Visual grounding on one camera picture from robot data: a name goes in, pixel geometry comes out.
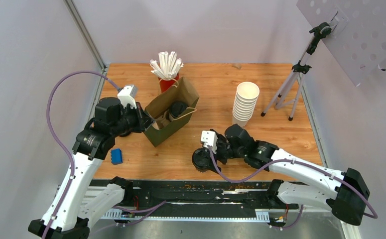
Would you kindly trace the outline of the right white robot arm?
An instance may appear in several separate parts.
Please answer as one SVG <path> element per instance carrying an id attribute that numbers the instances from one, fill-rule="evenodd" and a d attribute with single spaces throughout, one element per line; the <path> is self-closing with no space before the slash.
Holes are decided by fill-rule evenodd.
<path id="1" fill-rule="evenodd" d="M 283 180 L 273 180 L 266 194 L 269 206 L 300 204 L 330 210 L 338 219 L 359 226 L 364 216 L 377 219 L 369 203 L 370 191 L 361 175 L 353 168 L 346 171 L 323 167 L 292 155 L 284 149 L 263 140 L 253 139 L 237 124 L 228 127 L 224 135 L 214 130 L 204 130 L 200 136 L 210 160 L 210 170 L 231 183 L 242 183 L 260 172 L 273 172 L 297 179 L 298 185 Z M 225 176 L 217 161 L 243 158 L 256 171 L 241 180 Z"/>

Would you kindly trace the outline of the black coffee lid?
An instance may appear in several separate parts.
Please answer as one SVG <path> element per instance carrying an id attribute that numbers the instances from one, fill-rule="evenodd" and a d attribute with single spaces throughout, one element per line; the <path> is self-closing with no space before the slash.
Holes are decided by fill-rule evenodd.
<path id="1" fill-rule="evenodd" d="M 175 101 L 171 104 L 169 110 L 170 110 L 170 116 L 173 119 L 176 119 L 179 117 L 186 109 L 188 108 L 188 105 L 185 102 L 182 101 Z"/>
<path id="2" fill-rule="evenodd" d="M 196 149 L 192 154 L 192 163 L 199 172 L 212 171 L 218 173 L 211 159 L 209 149 Z"/>

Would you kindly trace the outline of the green paper bag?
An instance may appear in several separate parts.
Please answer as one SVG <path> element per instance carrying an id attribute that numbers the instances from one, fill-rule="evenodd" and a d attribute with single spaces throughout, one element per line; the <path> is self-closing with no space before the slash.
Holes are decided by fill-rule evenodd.
<path id="1" fill-rule="evenodd" d="M 146 107 L 145 111 L 155 120 L 144 134 L 154 147 L 184 127 L 197 111 L 199 94 L 192 83 L 185 77 L 158 95 Z"/>

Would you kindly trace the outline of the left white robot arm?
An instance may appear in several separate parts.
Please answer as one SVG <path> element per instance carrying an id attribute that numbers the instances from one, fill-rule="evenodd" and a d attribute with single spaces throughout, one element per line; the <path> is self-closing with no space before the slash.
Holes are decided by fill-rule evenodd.
<path id="1" fill-rule="evenodd" d="M 42 218 L 30 222 L 28 231 L 43 239 L 86 239 L 94 224 L 113 206 L 130 205 L 133 183 L 118 176 L 92 201 L 86 205 L 82 201 L 116 138 L 142 133 L 153 123 L 139 102 L 100 99 L 94 117 L 78 133 L 72 150 L 66 151 L 70 165 L 53 203 Z"/>

